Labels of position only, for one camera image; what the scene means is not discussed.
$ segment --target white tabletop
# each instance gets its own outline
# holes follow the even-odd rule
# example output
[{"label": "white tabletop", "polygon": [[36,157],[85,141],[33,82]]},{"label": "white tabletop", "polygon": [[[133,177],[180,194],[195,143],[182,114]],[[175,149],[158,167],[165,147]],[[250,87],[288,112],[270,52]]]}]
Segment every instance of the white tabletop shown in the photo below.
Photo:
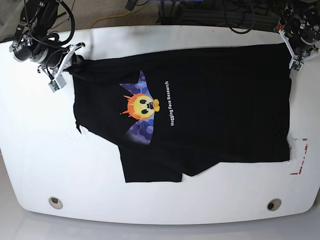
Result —
[{"label": "white tabletop", "polygon": [[[281,38],[260,31],[238,35],[222,27],[135,26],[77,31],[72,43],[78,42],[86,47],[77,54],[96,60],[272,44]],[[26,210],[103,222],[177,225],[273,218],[303,213],[313,205],[320,186],[319,59],[292,73],[288,139],[297,141],[291,162],[219,163],[195,177],[184,175],[181,183],[125,183],[117,146],[75,128],[71,76],[64,73],[67,85],[52,93],[37,65],[16,62],[8,49],[9,43],[0,44],[0,147],[17,200]],[[50,197],[59,198],[63,208],[52,208]],[[268,211],[268,202],[277,198],[281,207]]]}]

